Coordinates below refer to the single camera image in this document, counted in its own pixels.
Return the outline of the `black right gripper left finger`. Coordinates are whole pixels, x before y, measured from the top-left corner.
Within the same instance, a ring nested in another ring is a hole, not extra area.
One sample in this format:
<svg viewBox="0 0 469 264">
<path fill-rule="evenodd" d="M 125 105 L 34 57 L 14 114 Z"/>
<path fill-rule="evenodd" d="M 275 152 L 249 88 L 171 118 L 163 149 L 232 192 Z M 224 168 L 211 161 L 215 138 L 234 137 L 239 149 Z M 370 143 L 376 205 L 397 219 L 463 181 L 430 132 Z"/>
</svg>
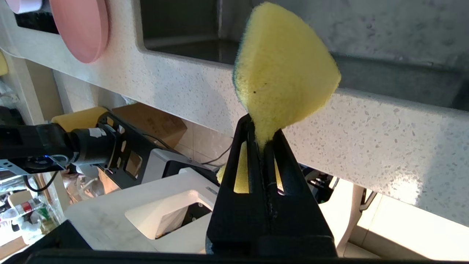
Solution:
<svg viewBox="0 0 469 264">
<path fill-rule="evenodd" d="M 235 192 L 243 143 L 246 143 L 247 147 L 248 193 L 246 194 Z M 207 254 L 227 256 L 251 254 L 258 237 L 268 232 L 262 165 L 255 139 L 254 123 L 250 115 L 245 115 L 238 121 L 206 232 Z"/>
</svg>

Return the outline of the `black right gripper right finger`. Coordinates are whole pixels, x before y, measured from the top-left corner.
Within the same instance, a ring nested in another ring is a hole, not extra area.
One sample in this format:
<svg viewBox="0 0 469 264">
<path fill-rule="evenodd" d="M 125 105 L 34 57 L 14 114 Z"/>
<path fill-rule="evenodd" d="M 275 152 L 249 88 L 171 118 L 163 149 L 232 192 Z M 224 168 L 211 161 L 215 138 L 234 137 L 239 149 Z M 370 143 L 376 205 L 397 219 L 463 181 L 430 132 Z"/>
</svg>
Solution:
<svg viewBox="0 0 469 264">
<path fill-rule="evenodd" d="M 335 239 L 282 130 L 264 148 L 268 233 L 264 254 L 335 257 Z"/>
</svg>

